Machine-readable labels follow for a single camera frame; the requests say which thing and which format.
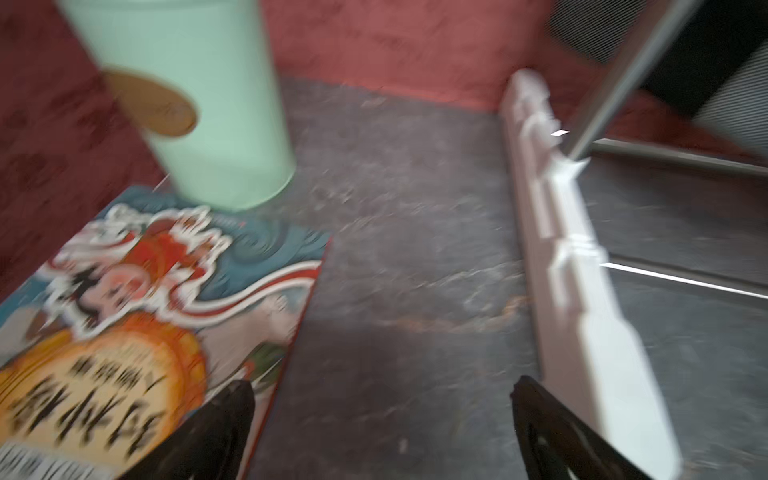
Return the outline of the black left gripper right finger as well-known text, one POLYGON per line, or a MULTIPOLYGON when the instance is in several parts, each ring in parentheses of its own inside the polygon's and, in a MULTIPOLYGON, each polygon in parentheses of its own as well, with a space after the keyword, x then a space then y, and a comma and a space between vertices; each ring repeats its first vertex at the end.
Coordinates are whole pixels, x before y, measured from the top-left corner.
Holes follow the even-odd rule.
POLYGON ((530 479, 649 479, 536 379, 521 376, 510 399, 530 479))

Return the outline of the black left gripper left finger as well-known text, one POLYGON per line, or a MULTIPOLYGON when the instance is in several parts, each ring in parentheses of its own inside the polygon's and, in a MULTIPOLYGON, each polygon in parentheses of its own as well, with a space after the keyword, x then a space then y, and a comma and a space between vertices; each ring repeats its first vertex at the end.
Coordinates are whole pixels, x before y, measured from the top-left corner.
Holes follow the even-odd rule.
POLYGON ((236 479, 254 412, 251 383, 235 380, 121 477, 125 480, 236 479))

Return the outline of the grey black checkered scarf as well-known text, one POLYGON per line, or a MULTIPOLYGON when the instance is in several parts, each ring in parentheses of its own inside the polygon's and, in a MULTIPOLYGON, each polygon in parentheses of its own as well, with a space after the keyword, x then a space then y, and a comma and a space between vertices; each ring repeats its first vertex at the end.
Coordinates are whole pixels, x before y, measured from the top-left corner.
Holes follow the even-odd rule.
MULTIPOLYGON (((600 64, 613 59, 644 1, 557 1, 551 34, 600 64)), ((705 1, 642 85, 698 127, 767 155, 767 4, 705 1)))

